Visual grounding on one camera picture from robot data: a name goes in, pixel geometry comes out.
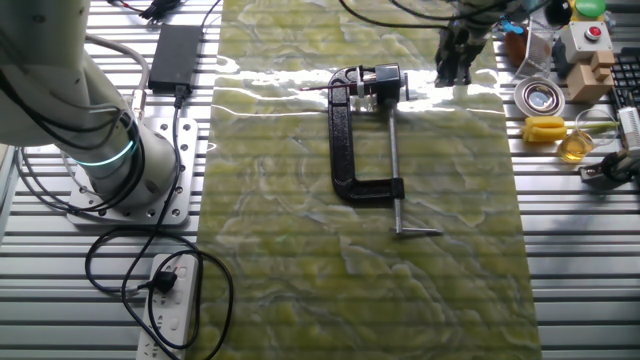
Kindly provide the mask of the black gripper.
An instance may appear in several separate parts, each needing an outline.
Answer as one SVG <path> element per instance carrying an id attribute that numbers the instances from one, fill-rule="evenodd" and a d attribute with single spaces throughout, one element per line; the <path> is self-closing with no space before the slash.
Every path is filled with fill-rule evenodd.
<path id="1" fill-rule="evenodd" d="M 488 41 L 487 28 L 450 23 L 440 31 L 435 86 L 469 85 L 470 66 Z"/>

